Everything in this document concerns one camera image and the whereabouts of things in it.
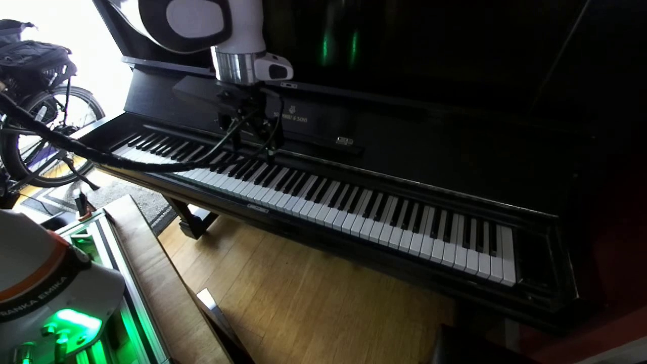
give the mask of upright piano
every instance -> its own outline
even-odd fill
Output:
[[[267,0],[270,49],[295,68],[265,86],[271,154],[248,129],[218,144],[209,53],[165,50],[96,7],[133,80],[124,114],[84,141],[151,165],[211,158],[111,174],[543,330],[595,310],[587,211],[642,108],[645,7]]]

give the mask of piano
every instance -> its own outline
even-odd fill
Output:
[[[593,91],[576,89],[570,77],[598,70],[583,68],[587,55],[570,55],[568,47],[587,45],[596,27],[617,23],[600,17],[603,4],[546,3],[532,15],[495,4],[494,18],[520,15],[509,27],[530,37],[517,42],[511,29],[494,27],[495,47],[532,45],[515,53],[522,61],[485,47],[479,66],[455,66],[454,57],[470,55],[468,47],[482,47],[478,32],[433,39],[449,57],[432,66],[445,68],[449,82],[430,74],[421,74],[424,83],[413,80],[401,60],[386,63],[404,77],[390,74],[384,83],[340,66],[331,72],[352,77],[330,80],[330,70],[294,50],[298,82],[267,86],[267,116],[281,120],[286,139],[267,154],[245,129],[242,145],[218,145],[227,131],[217,104],[222,89],[206,55],[173,55],[133,32],[108,0],[96,0],[132,63],[133,82],[124,114],[96,126],[84,141],[151,165],[209,158],[211,166],[185,172],[104,168],[163,192],[182,213],[185,204],[196,204],[509,320],[564,333],[598,307],[589,299],[595,272],[587,262],[587,209],[617,144],[600,145],[605,122],[591,122],[600,110],[591,108]],[[333,15],[344,18],[357,10],[343,7]],[[460,24],[479,29],[488,21],[479,23],[478,13],[474,4]],[[550,27],[536,35],[525,27],[525,17]],[[436,30],[449,27],[443,17],[432,21]],[[286,30],[275,18],[270,29]]]

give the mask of piano leg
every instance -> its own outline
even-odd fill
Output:
[[[218,215],[209,213],[205,218],[196,217],[186,203],[165,197],[169,204],[175,209],[175,213],[180,217],[180,228],[190,239],[200,239],[205,230],[211,227],[211,223],[217,221]]]

